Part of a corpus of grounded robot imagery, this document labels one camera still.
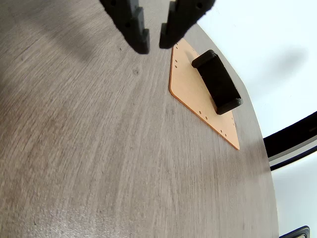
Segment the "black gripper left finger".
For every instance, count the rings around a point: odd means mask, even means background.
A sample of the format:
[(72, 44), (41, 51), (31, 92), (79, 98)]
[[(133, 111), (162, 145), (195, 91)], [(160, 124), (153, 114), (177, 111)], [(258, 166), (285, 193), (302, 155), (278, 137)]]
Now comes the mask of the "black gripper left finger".
[(144, 12), (139, 2), (137, 0), (100, 0), (100, 3), (128, 45), (141, 55), (148, 54), (150, 33), (144, 26)]

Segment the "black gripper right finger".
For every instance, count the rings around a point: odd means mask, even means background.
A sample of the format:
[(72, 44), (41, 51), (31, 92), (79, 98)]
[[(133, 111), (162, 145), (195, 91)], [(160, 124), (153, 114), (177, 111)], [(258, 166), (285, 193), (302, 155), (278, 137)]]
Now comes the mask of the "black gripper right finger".
[(167, 22), (161, 25), (159, 47), (170, 49), (213, 7), (215, 0), (175, 0), (169, 3)]

